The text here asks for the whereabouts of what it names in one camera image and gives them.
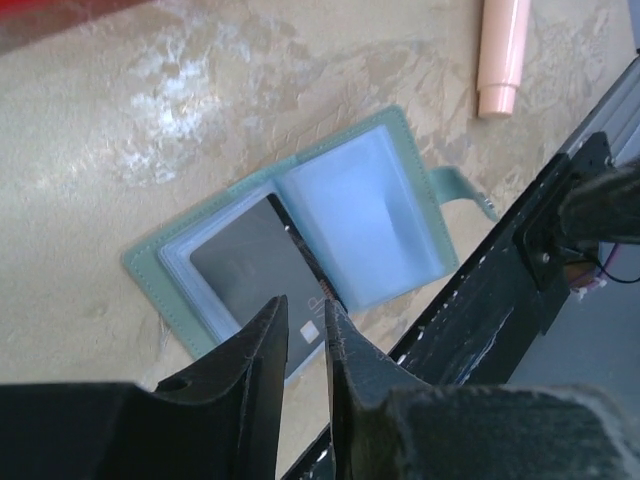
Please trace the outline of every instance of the marble surface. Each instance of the marble surface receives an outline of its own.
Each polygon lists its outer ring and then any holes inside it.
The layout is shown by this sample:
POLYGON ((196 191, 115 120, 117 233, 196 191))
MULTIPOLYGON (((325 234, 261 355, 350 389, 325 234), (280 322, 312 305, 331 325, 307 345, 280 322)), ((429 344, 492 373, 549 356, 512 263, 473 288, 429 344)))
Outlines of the marble surface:
MULTIPOLYGON (((484 122, 480 0, 133 2, 0 20, 2 382, 152 388, 187 365, 124 249, 390 103, 427 165, 457 165, 504 212, 635 54, 625 0, 536 0, 515 115, 484 122)), ((491 225, 471 202, 444 212, 464 260, 491 225)), ((388 350, 443 284, 355 321, 388 350)), ((326 397, 318 357, 286 390, 279 472, 326 397)))

